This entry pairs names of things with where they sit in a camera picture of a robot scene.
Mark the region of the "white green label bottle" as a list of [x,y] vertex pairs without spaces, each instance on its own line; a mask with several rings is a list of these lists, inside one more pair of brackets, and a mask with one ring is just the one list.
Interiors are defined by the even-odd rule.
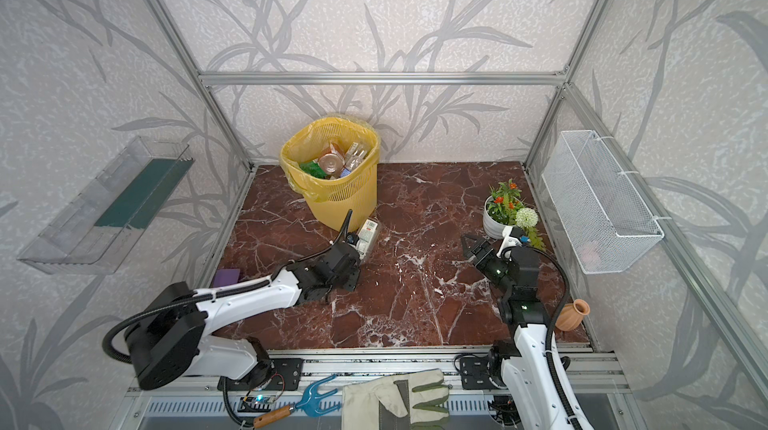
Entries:
[[355,248],[361,262],[365,262],[372,254],[380,233],[381,225],[375,220],[367,219],[357,232],[358,241]]

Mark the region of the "green plastic bottle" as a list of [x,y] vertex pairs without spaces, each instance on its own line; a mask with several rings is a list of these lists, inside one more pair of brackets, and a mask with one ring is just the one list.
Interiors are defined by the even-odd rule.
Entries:
[[316,179],[325,180],[328,177],[328,175],[316,161],[301,163],[299,168],[305,174]]

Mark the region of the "small clear grey bottle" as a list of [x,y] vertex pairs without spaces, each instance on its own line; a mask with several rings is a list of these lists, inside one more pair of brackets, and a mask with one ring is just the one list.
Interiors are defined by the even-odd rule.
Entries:
[[368,148],[364,144],[359,142],[353,143],[345,153],[343,169],[348,172],[354,171],[364,162],[367,155]]

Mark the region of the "yellow liquid bottle red label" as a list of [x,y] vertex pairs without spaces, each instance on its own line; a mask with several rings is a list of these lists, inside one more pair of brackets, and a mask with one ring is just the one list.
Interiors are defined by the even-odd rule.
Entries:
[[344,170],[345,155],[337,144],[330,143],[317,158],[317,164],[327,177],[339,177]]

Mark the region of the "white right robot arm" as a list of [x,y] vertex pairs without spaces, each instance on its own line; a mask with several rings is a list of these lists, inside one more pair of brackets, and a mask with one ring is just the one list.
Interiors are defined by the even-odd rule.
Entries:
[[525,429],[590,429],[554,339],[568,296],[560,298],[553,315],[538,298],[541,259],[554,265],[568,286],[566,272],[553,256],[524,242],[497,250],[487,239],[464,234],[461,246],[465,259],[501,292],[497,307],[512,339],[491,347],[488,374],[510,392],[516,421]]

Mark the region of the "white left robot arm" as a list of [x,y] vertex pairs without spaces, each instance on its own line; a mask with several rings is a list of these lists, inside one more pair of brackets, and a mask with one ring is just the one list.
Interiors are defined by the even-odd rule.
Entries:
[[344,219],[331,245],[291,260],[269,276],[234,285],[192,290],[184,282],[166,287],[142,312],[110,329],[103,352],[132,365],[143,390],[180,377],[217,376],[248,389],[268,382],[275,368],[254,339],[233,340],[217,331],[248,318],[327,298],[336,289],[353,291],[361,256],[347,240]]

